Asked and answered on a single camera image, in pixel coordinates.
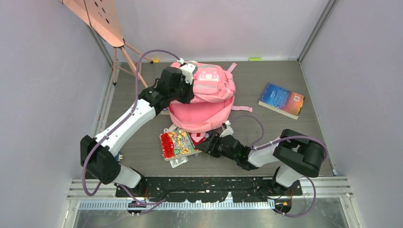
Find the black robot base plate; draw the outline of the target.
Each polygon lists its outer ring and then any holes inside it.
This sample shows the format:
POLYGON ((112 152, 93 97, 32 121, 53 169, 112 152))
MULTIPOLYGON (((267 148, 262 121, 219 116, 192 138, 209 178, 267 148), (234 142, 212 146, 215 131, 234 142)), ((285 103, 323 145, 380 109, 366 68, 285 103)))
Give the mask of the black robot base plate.
POLYGON ((146 197, 151 202, 195 203, 263 202, 279 195, 271 185, 271 177, 145 177, 133 189, 118 187, 116 197, 146 197))

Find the red comic paperback book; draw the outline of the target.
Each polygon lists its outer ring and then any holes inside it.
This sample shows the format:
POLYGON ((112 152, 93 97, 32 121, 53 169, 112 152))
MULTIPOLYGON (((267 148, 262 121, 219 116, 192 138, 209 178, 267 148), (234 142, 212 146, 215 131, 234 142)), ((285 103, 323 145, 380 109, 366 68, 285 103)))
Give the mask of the red comic paperback book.
POLYGON ((174 126, 160 134, 162 154, 165 161, 171 161, 201 153, 185 130, 174 126))

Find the blue orange paperback book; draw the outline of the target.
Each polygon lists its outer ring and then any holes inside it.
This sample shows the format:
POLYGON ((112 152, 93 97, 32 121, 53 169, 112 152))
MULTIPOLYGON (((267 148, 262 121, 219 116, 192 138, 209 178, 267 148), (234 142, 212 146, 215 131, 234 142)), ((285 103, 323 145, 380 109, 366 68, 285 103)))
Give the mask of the blue orange paperback book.
POLYGON ((305 101, 305 96, 278 85, 268 83, 258 102, 260 106, 297 120, 305 101))

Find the clear plastic stationery pack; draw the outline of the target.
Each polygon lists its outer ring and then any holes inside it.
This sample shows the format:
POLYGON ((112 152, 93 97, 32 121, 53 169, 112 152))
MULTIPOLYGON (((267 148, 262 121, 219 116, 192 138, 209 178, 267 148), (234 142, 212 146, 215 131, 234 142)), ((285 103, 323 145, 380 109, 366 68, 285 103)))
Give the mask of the clear plastic stationery pack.
POLYGON ((170 160, 170 165, 172 168, 176 168, 184 163, 187 163, 189 159, 187 157, 181 157, 177 159, 170 160))

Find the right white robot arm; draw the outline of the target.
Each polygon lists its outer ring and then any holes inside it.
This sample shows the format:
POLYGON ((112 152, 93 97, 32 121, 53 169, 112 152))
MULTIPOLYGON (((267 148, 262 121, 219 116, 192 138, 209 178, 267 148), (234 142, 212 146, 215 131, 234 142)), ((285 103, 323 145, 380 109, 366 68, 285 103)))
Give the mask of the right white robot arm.
POLYGON ((285 194, 302 177, 318 177, 323 161, 328 158, 328 149, 322 141, 291 129, 283 130, 280 137, 258 147, 245 146, 232 135, 214 133, 196 145, 196 149, 215 158, 229 158, 247 171, 281 162, 270 183, 278 195, 285 194))

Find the green tape marker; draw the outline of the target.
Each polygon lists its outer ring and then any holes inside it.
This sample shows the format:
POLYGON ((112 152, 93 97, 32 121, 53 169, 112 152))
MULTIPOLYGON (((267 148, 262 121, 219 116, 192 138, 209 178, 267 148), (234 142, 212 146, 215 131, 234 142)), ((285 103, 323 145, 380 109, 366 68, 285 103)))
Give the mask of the green tape marker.
POLYGON ((262 61, 262 59, 260 57, 250 57, 248 60, 249 61, 262 61))

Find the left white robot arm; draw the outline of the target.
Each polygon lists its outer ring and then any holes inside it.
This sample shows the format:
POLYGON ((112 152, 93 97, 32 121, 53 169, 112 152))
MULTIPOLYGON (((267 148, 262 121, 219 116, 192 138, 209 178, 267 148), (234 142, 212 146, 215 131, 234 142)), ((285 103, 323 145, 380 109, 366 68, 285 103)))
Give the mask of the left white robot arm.
POLYGON ((80 142, 83 173, 90 173, 102 184, 125 185, 135 197, 145 193, 142 175, 115 159, 123 145, 148 121, 172 101, 189 104, 194 98, 193 80, 197 66, 187 63, 166 67, 152 87, 144 89, 134 104, 111 126, 95 137, 86 135, 80 142))

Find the pink student backpack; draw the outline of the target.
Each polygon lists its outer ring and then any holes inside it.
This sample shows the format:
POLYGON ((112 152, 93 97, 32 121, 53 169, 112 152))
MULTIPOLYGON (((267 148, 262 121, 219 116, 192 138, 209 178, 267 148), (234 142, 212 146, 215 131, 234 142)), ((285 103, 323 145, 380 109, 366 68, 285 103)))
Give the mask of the pink student backpack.
POLYGON ((236 86, 232 63, 225 70, 219 65, 187 61, 193 73, 194 98, 189 104, 173 101, 168 106, 174 125, 188 132, 195 142, 200 142, 208 131, 220 128, 234 111, 252 112, 248 106, 234 106, 236 86))

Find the pink tripod stand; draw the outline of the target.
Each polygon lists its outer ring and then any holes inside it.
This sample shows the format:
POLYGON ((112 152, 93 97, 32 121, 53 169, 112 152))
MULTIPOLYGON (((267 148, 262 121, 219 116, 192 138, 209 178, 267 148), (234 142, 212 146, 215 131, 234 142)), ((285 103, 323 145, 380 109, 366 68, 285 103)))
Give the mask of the pink tripod stand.
POLYGON ((117 83, 117 70, 122 70, 117 65, 118 50, 121 50, 131 69, 131 71, 125 70, 126 73, 134 75, 136 70, 141 69, 141 61, 134 62, 127 53, 126 48, 134 51, 139 56, 142 55, 142 52, 125 41, 113 0, 62 0, 61 3, 113 47, 113 85, 117 83))

